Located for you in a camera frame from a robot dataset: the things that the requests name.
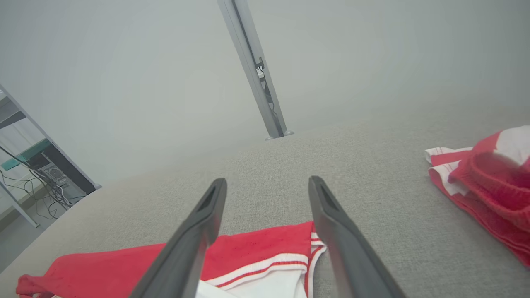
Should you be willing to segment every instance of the desk leg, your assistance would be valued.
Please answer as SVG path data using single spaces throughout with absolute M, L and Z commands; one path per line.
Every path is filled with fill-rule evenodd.
M 31 224 L 33 225 L 33 227 L 38 227 L 40 224 L 36 223 L 27 213 L 26 211 L 24 211 L 24 209 L 22 209 L 22 206 L 20 206 L 19 202 L 15 199 L 15 197 L 13 197 L 13 195 L 11 194 L 11 192 L 5 187 L 5 185 L 3 183 L 0 182 L 0 186 L 1 186 L 1 189 L 0 189 L 0 192 L 2 193 L 2 196 L 11 200 L 12 201 L 12 204 L 13 204 L 13 207 L 15 207 L 15 209 L 20 212 L 20 214 L 22 214 L 22 216 L 24 216 L 26 218 L 26 220 Z

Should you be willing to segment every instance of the gray wall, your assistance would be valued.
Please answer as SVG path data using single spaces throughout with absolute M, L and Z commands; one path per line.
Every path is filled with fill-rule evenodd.
M 0 84 L 96 182 L 266 136 L 215 1 L 0 1 Z M 249 2 L 295 132 L 530 104 L 528 1 Z

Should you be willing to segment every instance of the gray floor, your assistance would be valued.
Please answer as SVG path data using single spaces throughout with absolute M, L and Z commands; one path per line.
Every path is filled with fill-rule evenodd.
M 64 214 L 65 210 L 55 204 L 50 210 L 54 214 L 54 210 L 57 210 L 57 213 L 54 214 L 55 217 L 59 217 Z M 26 249 L 45 229 L 47 229 L 55 219 L 47 219 L 42 216 L 37 215 L 37 210 L 40 215 L 51 218 L 46 206 L 42 201 L 39 201 L 38 204 L 31 206 L 26 212 L 39 223 L 39 227 L 33 227 L 29 222 L 26 221 L 22 215 L 19 215 L 14 222 L 7 226 L 4 230 L 0 232 L 0 273 L 11 264 L 11 262 L 17 258 L 20 253 Z

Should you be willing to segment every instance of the red cloth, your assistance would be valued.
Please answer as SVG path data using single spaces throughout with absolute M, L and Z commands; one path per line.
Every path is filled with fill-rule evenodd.
M 473 148 L 427 150 L 432 181 L 530 267 L 530 126 Z
M 309 267 L 314 255 L 311 243 L 321 242 L 311 239 L 312 232 L 313 222 L 306 222 L 219 236 L 206 252 L 201 280 L 212 280 L 211 284 L 223 287 L 242 279 L 252 280 L 253 274 L 269 270 L 271 266 L 300 263 Z M 44 276 L 21 276 L 16 293 L 21 298 L 34 294 L 40 294 L 38 298 L 53 295 L 62 298 L 127 298 L 163 247 L 164 244 L 156 244 L 62 256 L 53 262 Z M 228 280 L 215 284 L 215 278 Z

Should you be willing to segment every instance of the red and white cloth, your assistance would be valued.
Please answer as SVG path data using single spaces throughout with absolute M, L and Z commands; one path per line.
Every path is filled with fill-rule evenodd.
M 530 126 L 426 153 L 434 184 L 530 267 Z
M 164 244 L 57 258 L 44 276 L 23 275 L 21 298 L 128 298 Z M 207 250 L 197 298 L 312 298 L 326 250 L 313 222 L 219 236 Z

